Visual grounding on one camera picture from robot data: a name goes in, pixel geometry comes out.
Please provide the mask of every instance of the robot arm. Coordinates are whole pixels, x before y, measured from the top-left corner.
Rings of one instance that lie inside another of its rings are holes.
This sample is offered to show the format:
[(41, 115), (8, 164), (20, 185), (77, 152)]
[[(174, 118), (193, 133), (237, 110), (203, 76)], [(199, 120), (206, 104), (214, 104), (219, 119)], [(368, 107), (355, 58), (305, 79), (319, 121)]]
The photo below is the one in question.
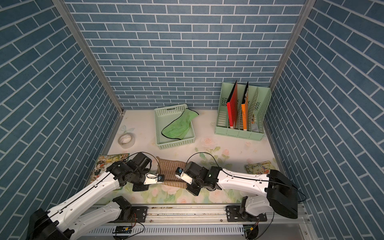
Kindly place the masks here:
[(143, 153), (138, 153), (127, 163), (114, 162), (94, 182), (66, 201), (46, 212), (38, 209), (30, 217), (26, 239), (75, 240), (104, 223), (116, 219), (129, 220), (132, 217), (131, 204), (121, 196), (103, 208), (79, 216), (99, 199), (127, 182), (134, 184), (134, 191), (145, 191), (149, 184), (163, 182), (164, 175), (148, 173), (149, 169), (145, 167), (149, 162), (150, 159)]
[(208, 170), (189, 162), (185, 169), (178, 168), (175, 174), (187, 182), (187, 190), (195, 196), (199, 195), (201, 188), (209, 191), (236, 189), (257, 195), (246, 197), (242, 203), (245, 211), (252, 216), (273, 209), (284, 217), (298, 217), (297, 186), (277, 170), (271, 170), (269, 174), (252, 175), (215, 166)]

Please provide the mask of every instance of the black wire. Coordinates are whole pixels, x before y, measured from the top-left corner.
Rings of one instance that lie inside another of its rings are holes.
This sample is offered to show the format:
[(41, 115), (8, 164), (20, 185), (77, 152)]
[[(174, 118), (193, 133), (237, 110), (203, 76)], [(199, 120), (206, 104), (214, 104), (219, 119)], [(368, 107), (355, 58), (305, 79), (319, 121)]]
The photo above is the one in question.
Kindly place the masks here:
[(138, 224), (142, 225), (144, 228), (143, 228), (143, 230), (141, 230), (141, 231), (140, 231), (140, 232), (138, 232), (138, 233), (135, 233), (134, 235), (137, 235), (137, 234), (139, 234), (139, 233), (142, 233), (142, 232), (144, 232), (144, 230), (145, 230), (145, 226), (144, 226), (142, 223), (140, 223), (140, 222), (136, 222), (136, 223), (138, 223)]
[(209, 154), (209, 155), (211, 155), (211, 157), (215, 160), (216, 165), (217, 165), (218, 167), (220, 167), (220, 166), (217, 164), (216, 159), (212, 156), (212, 154), (210, 154), (210, 153), (208, 153), (208, 152), (197, 152), (197, 153), (192, 154), (192, 155), (188, 158), (187, 162), (185, 163), (185, 166), (187, 166), (187, 163), (188, 163), (188, 161), (191, 159), (191, 157), (192, 157), (193, 155), (198, 154), (198, 153), (205, 153), (205, 154)]
[(262, 233), (260, 236), (258, 236), (257, 238), (255, 238), (255, 239), (253, 239), (253, 240), (259, 239), (261, 236), (263, 236), (263, 234), (267, 231), (267, 229), (269, 228), (269, 226), (272, 224), (272, 222), (273, 222), (273, 218), (274, 218), (274, 217), (275, 217), (275, 212), (273, 212), (273, 217), (272, 217), (271, 222), (269, 223), (268, 227), (266, 227), (266, 229), (263, 231), (263, 233)]
[(147, 152), (136, 152), (136, 153), (134, 153), (134, 154), (130, 154), (127, 158), (125, 158), (124, 160), (129, 160), (129, 158), (131, 157), (131, 156), (133, 156), (133, 155), (135, 155), (135, 154), (138, 154), (138, 153), (146, 153), (146, 154), (149, 154), (149, 155), (151, 155), (155, 160), (156, 160), (156, 162), (157, 162), (157, 165), (159, 166), (159, 175), (161, 174), (161, 167), (160, 167), (160, 163), (159, 163), (159, 161), (157, 160), (157, 158), (155, 158), (155, 156), (153, 156), (152, 154), (150, 154), (150, 153), (147, 153)]
[[(107, 174), (107, 176), (105, 176), (103, 179), (101, 179), (98, 183), (96, 183), (96, 186), (94, 187), (97, 187), (97, 185), (102, 182), (106, 177), (108, 177), (108, 175), (111, 174), (111, 172), (109, 172)], [(72, 202), (68, 203), (65, 207), (63, 207), (62, 209), (58, 210), (57, 212), (55, 212), (52, 216), (48, 217), (47, 219), (45, 219), (42, 223), (40, 223), (37, 227), (35, 227), (32, 232), (27, 236), (26, 239), (29, 239), (29, 237), (31, 236), (31, 234), (34, 233), (34, 231), (40, 227), (43, 223), (45, 223), (46, 221), (48, 221), (49, 219), (51, 219), (53, 216), (55, 216), (56, 214), (58, 214), (59, 212), (61, 212), (63, 209), (65, 209), (66, 207), (68, 207), (69, 205), (71, 205), (74, 201), (78, 200), (80, 197), (84, 196), (87, 192), (89, 192), (90, 190), (92, 190), (94, 187), (91, 187), (90, 189), (88, 189), (87, 191), (85, 191), (83, 194), (81, 194), (79, 197), (77, 197), (75, 200), (73, 200)]]
[(283, 184), (283, 183), (279, 183), (279, 182), (274, 182), (274, 181), (270, 181), (270, 180), (257, 180), (257, 179), (250, 179), (250, 178), (245, 178), (245, 177), (238, 177), (238, 176), (235, 176), (235, 175), (233, 175), (233, 174), (229, 174), (229, 173), (226, 173), (224, 170), (222, 170), (226, 175), (230, 175), (230, 176), (232, 176), (232, 177), (237, 177), (237, 178), (241, 178), (241, 179), (246, 179), (246, 180), (252, 180), (252, 181), (257, 181), (257, 182), (272, 182), (272, 183), (276, 183), (276, 184), (280, 184), (280, 185), (283, 185), (283, 186), (286, 186), (286, 187), (289, 187), (289, 188), (291, 188), (291, 189), (293, 189), (293, 190), (295, 190), (295, 191), (297, 191), (298, 193), (301, 193), (303, 196), (304, 196), (304, 199), (303, 200), (300, 200), (300, 201), (298, 201), (298, 203), (300, 203), (300, 202), (303, 202), (303, 201), (305, 201), (305, 200), (307, 200), (307, 196), (303, 193), (303, 192), (301, 192), (300, 190), (298, 190), (297, 188), (295, 188), (295, 187), (292, 187), (292, 186), (288, 186), (288, 185), (286, 185), (286, 184)]

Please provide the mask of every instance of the green towel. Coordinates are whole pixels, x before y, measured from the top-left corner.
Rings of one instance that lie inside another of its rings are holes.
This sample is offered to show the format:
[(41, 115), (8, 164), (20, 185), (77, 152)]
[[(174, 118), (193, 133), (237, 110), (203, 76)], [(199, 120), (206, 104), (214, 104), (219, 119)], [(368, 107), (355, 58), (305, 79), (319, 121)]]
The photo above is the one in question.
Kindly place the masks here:
[(189, 131), (191, 120), (198, 115), (197, 112), (186, 108), (180, 117), (171, 122), (161, 131), (161, 135), (171, 139), (183, 139)]

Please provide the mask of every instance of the floral tablecloth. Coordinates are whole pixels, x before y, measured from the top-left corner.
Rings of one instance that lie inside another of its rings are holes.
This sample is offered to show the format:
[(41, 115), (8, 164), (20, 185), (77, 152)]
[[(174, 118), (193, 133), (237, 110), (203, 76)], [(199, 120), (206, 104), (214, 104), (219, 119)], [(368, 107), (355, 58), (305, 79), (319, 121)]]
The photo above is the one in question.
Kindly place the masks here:
[[(214, 134), (217, 111), (197, 110), (199, 116), (193, 119), (195, 129), (195, 142), (179, 147), (159, 149), (156, 145), (156, 132), (154, 112), (152, 110), (126, 111), (119, 131), (108, 152), (112, 154), (149, 152), (162, 159), (179, 160), (186, 162), (196, 152), (209, 152), (222, 167), (236, 172), (246, 172), (245, 165), (270, 161), (271, 165), (278, 169), (276, 160), (267, 137), (252, 141), (235, 137), (220, 136)], [(135, 137), (135, 144), (129, 149), (123, 149), (117, 142), (123, 133), (131, 133)], [(196, 154), (190, 161), (209, 168), (215, 165), (208, 154)], [(157, 163), (152, 164), (152, 172), (157, 170)], [(186, 189), (171, 187), (162, 184), (149, 186), (145, 192), (133, 192), (132, 184), (125, 185), (122, 189), (113, 191), (102, 198), (98, 204), (106, 204), (117, 196), (125, 197), (133, 204), (182, 204), (182, 203), (238, 203), (245, 193), (238, 190), (216, 190), (210, 192), (202, 189), (199, 196), (193, 196)]]

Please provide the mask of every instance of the ventilation slot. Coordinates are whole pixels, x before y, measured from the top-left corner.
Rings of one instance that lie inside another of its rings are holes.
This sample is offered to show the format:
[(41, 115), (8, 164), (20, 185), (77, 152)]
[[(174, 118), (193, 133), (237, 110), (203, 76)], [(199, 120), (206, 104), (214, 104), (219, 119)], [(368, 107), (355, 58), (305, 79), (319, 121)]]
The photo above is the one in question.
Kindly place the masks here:
[[(111, 236), (116, 226), (101, 226), (87, 233), (85, 236)], [(117, 234), (117, 236), (133, 235), (143, 230), (142, 226), (136, 226), (132, 233)], [(243, 234), (244, 229), (237, 224), (229, 225), (147, 225), (140, 235), (237, 235)]]
[(221, 106), (227, 106), (228, 98), (221, 98)]

